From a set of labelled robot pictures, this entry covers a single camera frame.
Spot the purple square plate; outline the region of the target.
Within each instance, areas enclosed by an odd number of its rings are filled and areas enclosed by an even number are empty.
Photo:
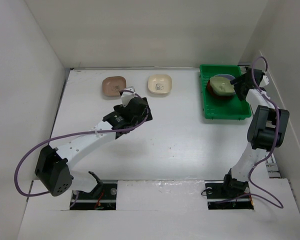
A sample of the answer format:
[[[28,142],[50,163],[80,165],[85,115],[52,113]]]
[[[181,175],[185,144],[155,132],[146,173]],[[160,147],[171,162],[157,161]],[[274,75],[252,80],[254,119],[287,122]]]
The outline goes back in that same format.
[[[227,78],[228,80],[232,81],[235,79],[235,77],[233,75],[230,74],[217,74],[215,75],[216,77],[223,77],[223,78]]]

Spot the green square plate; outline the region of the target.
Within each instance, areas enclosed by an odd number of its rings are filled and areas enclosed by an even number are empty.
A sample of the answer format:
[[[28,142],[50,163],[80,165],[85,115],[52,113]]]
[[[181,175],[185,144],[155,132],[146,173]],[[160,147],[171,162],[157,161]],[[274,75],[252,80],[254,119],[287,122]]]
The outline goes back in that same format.
[[[209,80],[213,92],[221,97],[233,96],[236,92],[231,81],[223,76],[213,76]]]

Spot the red round plate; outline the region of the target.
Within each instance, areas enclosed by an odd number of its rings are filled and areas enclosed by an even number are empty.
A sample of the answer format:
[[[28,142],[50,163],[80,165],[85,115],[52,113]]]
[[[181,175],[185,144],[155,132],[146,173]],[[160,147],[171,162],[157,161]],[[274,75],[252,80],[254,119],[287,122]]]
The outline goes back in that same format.
[[[217,95],[213,88],[211,87],[211,84],[210,84],[210,80],[207,82],[206,84],[206,89],[207,91],[209,92],[209,94],[215,98],[215,99],[219,99],[219,100],[223,100],[223,101],[227,101],[227,100],[230,100],[232,99],[234,96],[233,95],[228,95],[228,96],[224,96],[224,95]]]

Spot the cream square plate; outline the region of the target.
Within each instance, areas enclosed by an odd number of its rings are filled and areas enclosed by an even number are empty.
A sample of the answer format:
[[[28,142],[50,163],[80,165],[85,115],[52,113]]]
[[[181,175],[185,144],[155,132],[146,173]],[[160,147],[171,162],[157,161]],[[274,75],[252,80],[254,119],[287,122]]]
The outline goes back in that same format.
[[[167,74],[154,74],[148,78],[147,88],[152,94],[167,95],[172,90],[172,78]]]

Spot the brown square plate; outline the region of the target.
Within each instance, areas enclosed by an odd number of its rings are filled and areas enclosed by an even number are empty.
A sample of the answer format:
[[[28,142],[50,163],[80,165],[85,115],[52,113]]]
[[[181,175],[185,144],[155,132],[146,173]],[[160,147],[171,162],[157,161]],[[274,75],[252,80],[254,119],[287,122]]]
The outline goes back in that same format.
[[[102,92],[106,97],[119,97],[120,91],[127,87],[123,76],[110,76],[102,81]]]

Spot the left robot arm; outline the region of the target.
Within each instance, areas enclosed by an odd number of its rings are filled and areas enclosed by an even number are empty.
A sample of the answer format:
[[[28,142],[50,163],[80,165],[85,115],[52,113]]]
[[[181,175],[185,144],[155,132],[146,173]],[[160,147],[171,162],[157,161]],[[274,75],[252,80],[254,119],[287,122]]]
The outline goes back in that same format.
[[[90,198],[101,194],[102,181],[92,171],[88,174],[74,172],[74,166],[104,144],[128,134],[152,115],[145,97],[134,97],[127,105],[116,105],[114,111],[106,115],[92,131],[79,134],[70,142],[52,148],[42,148],[35,168],[35,175],[48,192],[57,197],[67,190],[85,192]]]

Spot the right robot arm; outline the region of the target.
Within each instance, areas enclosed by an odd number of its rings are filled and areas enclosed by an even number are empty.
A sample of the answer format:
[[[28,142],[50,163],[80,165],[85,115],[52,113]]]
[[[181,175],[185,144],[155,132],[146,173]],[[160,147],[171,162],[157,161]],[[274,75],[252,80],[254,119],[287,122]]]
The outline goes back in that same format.
[[[251,68],[230,82],[239,100],[250,104],[253,118],[247,131],[248,144],[221,184],[221,191],[227,197],[244,194],[249,188],[252,171],[283,143],[290,113],[280,109],[267,96],[264,87],[269,82],[262,70]]]

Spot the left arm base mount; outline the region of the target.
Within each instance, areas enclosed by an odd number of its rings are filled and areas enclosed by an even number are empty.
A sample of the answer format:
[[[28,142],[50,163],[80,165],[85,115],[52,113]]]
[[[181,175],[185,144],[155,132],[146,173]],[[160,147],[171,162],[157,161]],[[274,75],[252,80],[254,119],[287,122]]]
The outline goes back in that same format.
[[[76,200],[76,194],[73,192],[69,209],[74,211],[115,211],[117,208],[117,192],[117,182],[104,183],[102,190],[97,196],[79,191]]]

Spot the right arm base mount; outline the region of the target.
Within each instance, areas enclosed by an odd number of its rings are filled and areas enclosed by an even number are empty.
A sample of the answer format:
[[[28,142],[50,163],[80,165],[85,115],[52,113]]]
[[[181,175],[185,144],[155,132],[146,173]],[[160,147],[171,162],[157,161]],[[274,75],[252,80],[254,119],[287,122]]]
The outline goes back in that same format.
[[[208,210],[253,210],[254,206],[250,196],[238,199],[235,197],[245,194],[237,190],[225,190],[222,180],[205,181],[205,189],[201,195],[207,199]]]

